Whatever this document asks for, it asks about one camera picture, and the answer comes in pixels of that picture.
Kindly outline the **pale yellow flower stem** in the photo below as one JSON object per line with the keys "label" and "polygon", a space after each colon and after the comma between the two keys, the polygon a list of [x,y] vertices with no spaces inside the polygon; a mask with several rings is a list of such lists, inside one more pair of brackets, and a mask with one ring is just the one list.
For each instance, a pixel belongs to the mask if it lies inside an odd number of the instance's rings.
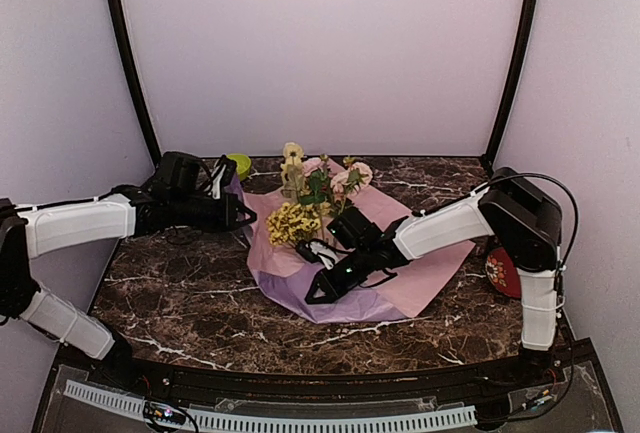
{"label": "pale yellow flower stem", "polygon": [[[294,142],[288,142],[283,147],[284,161],[280,165],[282,189],[281,194],[291,200],[293,203],[299,203],[299,197],[304,188],[304,175],[302,164],[305,153],[303,148]],[[319,213],[321,217],[328,217],[331,212],[331,203],[323,203],[320,205],[311,205]]]}

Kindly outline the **pink purple wrapping paper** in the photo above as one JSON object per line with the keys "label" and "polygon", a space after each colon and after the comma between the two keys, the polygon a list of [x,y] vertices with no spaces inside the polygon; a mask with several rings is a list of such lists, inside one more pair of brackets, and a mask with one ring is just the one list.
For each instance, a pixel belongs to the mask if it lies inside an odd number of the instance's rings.
{"label": "pink purple wrapping paper", "polygon": [[274,246],[267,218],[288,199],[280,188],[243,193],[257,214],[247,227],[247,265],[261,292],[270,300],[314,323],[398,320],[417,316],[444,288],[474,248],[467,240],[432,252],[406,266],[385,269],[365,264],[362,251],[337,254],[332,269],[303,259],[292,246]]}

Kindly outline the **pink carnation stem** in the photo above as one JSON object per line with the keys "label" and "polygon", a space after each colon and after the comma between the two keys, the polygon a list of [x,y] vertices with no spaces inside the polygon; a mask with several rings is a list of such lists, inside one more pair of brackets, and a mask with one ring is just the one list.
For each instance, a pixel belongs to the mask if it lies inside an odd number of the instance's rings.
{"label": "pink carnation stem", "polygon": [[344,170],[332,176],[330,181],[335,215],[343,213],[361,190],[367,188],[373,179],[371,167],[355,157],[346,156],[342,163]]}

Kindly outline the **small yellow flower bunch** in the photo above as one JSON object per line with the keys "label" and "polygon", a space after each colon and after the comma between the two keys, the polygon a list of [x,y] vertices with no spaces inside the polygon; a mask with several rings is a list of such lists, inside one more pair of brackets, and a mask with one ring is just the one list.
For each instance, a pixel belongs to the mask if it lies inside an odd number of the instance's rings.
{"label": "small yellow flower bunch", "polygon": [[266,219],[269,242],[273,246],[295,247],[307,242],[321,230],[321,216],[311,205],[283,203]]}

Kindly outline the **pink rose stem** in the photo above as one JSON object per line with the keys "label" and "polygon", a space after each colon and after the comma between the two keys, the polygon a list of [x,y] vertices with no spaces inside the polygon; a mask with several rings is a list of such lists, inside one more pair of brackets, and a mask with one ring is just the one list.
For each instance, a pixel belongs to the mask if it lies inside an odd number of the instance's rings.
{"label": "pink rose stem", "polygon": [[320,205],[331,200],[331,177],[329,157],[320,155],[303,164],[304,188],[299,197],[302,205]]}

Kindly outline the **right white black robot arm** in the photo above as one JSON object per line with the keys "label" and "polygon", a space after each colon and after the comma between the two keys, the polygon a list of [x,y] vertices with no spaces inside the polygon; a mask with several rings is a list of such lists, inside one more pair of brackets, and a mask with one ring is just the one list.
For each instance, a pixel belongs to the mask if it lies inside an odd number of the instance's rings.
{"label": "right white black robot arm", "polygon": [[560,204],[536,180],[564,185],[547,175],[518,173],[509,167],[461,198],[438,209],[412,212],[380,229],[357,207],[339,214],[329,232],[346,255],[315,274],[306,293],[309,304],[337,302],[377,271],[388,277],[397,267],[467,240],[494,237],[514,265],[521,285],[521,346],[527,350],[510,366],[521,387],[534,385],[549,369],[563,297],[562,275],[576,238],[563,235]]}

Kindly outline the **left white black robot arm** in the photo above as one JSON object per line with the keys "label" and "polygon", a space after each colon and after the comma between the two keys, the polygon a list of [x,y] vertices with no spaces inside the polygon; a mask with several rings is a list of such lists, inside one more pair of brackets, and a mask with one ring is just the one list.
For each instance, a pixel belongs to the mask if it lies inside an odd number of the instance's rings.
{"label": "left white black robot arm", "polygon": [[236,231],[256,213],[234,190],[237,164],[221,156],[214,167],[191,154],[162,155],[142,185],[122,184],[108,193],[43,205],[1,201],[1,320],[20,319],[102,361],[101,370],[120,389],[141,380],[129,345],[104,323],[82,312],[32,276],[33,259],[106,239],[142,237],[173,227],[204,233]]}

